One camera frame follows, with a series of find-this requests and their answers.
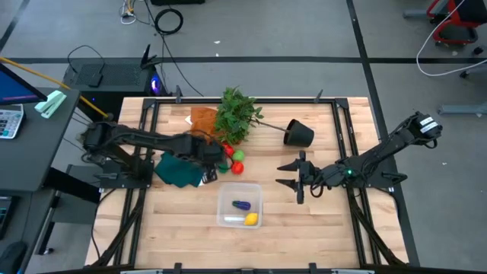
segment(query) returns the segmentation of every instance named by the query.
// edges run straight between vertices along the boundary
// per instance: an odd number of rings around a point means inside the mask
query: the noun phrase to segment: dark green towel
[[[169,153],[161,156],[161,161],[155,167],[154,172],[167,184],[173,184],[179,188],[190,184],[198,187],[203,178],[203,169],[196,164],[175,158]]]

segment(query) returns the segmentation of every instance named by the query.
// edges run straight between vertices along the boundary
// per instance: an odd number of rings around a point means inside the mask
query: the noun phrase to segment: red tomato
[[[229,144],[223,144],[223,147],[225,149],[225,154],[227,155],[227,157],[231,158],[235,153],[234,148],[232,148]]]
[[[242,172],[244,172],[244,164],[240,163],[239,161],[235,161],[231,166],[231,172],[236,175],[242,174]]]

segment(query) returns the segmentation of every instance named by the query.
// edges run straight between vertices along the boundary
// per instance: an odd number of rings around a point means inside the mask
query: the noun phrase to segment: concrete floor
[[[354,0],[369,58],[414,58],[432,26],[423,20],[404,20],[405,8],[424,8],[422,0]],[[0,2],[0,36],[18,14],[21,0]],[[32,69],[62,79],[65,58],[76,46],[88,44],[105,57],[140,57],[148,43],[161,54],[161,39],[144,24],[122,25],[117,10],[121,0],[38,0],[28,2],[0,54],[10,58],[41,58]],[[355,57],[357,62],[186,62],[179,66],[189,81],[207,96],[220,95],[225,86],[240,85],[249,95],[369,96],[360,63],[349,9],[342,0],[208,0],[204,5],[174,6],[184,16],[181,31],[167,38],[176,57],[320,56]],[[159,7],[151,8],[154,12]],[[146,21],[144,3],[135,12]],[[164,19],[167,28],[176,19]],[[478,28],[479,42],[487,43],[487,26]],[[428,43],[423,57],[468,57],[475,46],[439,49]],[[94,57],[83,49],[74,57]],[[423,65],[428,72],[444,72],[464,65]],[[164,64],[170,91],[176,84],[186,96],[194,92],[174,64]],[[440,78],[422,75],[413,64],[373,63],[371,70],[388,129],[415,110],[430,113],[444,125],[444,135],[433,151],[409,148],[396,157],[419,262],[422,266],[487,270],[487,187],[483,175],[487,146],[485,117],[438,116],[441,104],[475,104],[487,101],[487,78],[468,80],[452,74]],[[49,82],[15,70],[32,85]],[[82,130],[73,122],[69,139]],[[77,164],[81,152],[69,143],[60,149],[69,159],[54,165]],[[89,245],[89,225],[56,227],[49,245],[59,254],[34,256],[28,272],[74,269],[83,266]]]

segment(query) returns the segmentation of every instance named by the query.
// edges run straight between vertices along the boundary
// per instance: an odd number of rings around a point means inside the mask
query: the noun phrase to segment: clear plastic container
[[[250,203],[250,210],[242,210],[232,205],[233,201]],[[262,225],[263,195],[262,187],[255,183],[224,183],[218,194],[218,225],[229,228],[258,228]],[[257,213],[255,225],[244,225],[249,213]]]

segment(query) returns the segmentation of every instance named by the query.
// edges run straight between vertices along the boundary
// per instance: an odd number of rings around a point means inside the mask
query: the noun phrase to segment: computer screen
[[[36,103],[46,99],[46,95],[0,64],[0,105]]]

